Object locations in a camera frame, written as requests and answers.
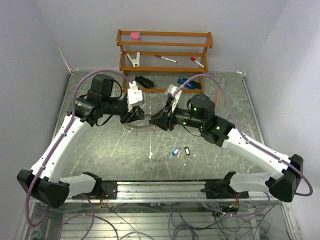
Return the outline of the large keyring with small rings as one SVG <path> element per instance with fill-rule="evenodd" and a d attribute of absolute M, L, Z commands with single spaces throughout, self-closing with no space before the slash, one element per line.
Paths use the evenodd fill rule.
<path fill-rule="evenodd" d="M 131 131 L 131 132 L 153 132 L 155 126 L 151 123 L 149 123 L 149 120 L 151 119 L 152 114 L 151 113 L 145 113 L 143 120 L 137 120 L 129 123 L 124 123 L 123 126 Z"/>

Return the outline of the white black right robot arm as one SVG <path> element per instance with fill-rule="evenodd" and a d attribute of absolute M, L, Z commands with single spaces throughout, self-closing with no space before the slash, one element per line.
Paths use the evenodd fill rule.
<path fill-rule="evenodd" d="M 231 198 L 236 194 L 262 192 L 283 202 L 293 200 L 302 179 L 299 175 L 304 163 L 301 156 L 273 151 L 239 133 L 232 122 L 215 114 L 215 103 L 203 93 L 194 95 L 187 109 L 174 106 L 173 102 L 174 98 L 169 96 L 165 106 L 151 116 L 149 123 L 164 131 L 172 131 L 176 125 L 198 129 L 207 142 L 233 151 L 264 170 L 248 174 L 228 172 L 218 186 L 207 185 L 203 189 L 208 197 Z"/>

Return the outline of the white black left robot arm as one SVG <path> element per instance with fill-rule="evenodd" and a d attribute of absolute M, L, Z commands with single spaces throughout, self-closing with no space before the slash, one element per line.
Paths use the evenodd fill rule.
<path fill-rule="evenodd" d="M 85 95 L 73 96 L 71 108 L 63 124 L 41 158 L 29 169 L 22 169 L 17 180 L 27 194 L 26 200 L 35 198 L 51 208 L 60 207 L 66 199 L 84 194 L 91 199 L 102 193 L 102 179 L 90 172 L 63 177 L 67 161 L 84 134 L 98 124 L 104 115 L 119 116 L 122 124 L 144 118 L 140 105 L 143 92 L 136 81 L 129 82 L 127 93 L 112 97 L 111 76 L 93 72 L 90 89 Z"/>

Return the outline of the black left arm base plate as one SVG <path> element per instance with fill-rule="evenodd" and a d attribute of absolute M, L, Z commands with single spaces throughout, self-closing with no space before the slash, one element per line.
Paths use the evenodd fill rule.
<path fill-rule="evenodd" d="M 98 181 L 93 190 L 85 192 L 84 195 L 90 199 L 115 200 L 118 194 L 118 184 L 115 181 Z"/>

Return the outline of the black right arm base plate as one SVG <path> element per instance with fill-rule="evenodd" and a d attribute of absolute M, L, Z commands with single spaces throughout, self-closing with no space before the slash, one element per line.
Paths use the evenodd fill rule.
<path fill-rule="evenodd" d="M 206 181 L 204 188 L 202 188 L 200 192 L 205 193 L 207 199 L 235 199 L 236 195 L 238 195 L 240 199 L 249 198 L 247 191 L 236 192 L 219 179 Z"/>

